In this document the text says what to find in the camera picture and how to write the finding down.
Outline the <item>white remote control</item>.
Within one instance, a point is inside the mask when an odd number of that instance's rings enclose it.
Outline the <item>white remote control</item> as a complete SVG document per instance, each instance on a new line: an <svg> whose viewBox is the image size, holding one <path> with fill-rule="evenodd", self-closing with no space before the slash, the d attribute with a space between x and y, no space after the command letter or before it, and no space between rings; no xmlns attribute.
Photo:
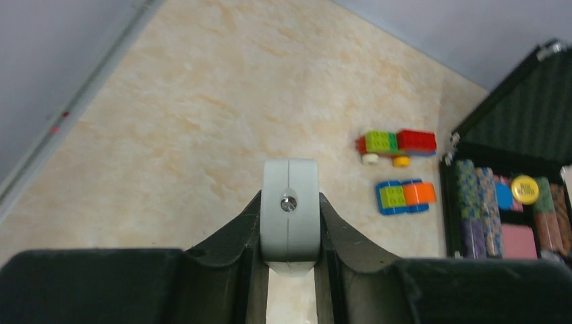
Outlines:
<svg viewBox="0 0 572 324"><path fill-rule="evenodd" d="M260 201L263 261L278 275L303 277L320 254L318 164L274 159L264 164Z"/></svg>

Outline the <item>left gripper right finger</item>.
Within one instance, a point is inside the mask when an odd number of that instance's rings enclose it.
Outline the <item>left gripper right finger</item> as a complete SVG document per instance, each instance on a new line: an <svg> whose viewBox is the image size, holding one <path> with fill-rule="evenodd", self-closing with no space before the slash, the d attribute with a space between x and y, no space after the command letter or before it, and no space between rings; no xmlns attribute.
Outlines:
<svg viewBox="0 0 572 324"><path fill-rule="evenodd" d="M545 260L404 259L320 197L319 323L570 323L571 270Z"/></svg>

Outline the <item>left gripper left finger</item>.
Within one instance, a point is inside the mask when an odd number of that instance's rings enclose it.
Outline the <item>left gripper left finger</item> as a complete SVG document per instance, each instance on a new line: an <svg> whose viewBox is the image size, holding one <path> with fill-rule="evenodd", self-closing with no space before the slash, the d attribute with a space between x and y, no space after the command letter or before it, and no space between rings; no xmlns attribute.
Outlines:
<svg viewBox="0 0 572 324"><path fill-rule="evenodd" d="M260 201L188 250L20 252L1 268L1 322L260 323Z"/></svg>

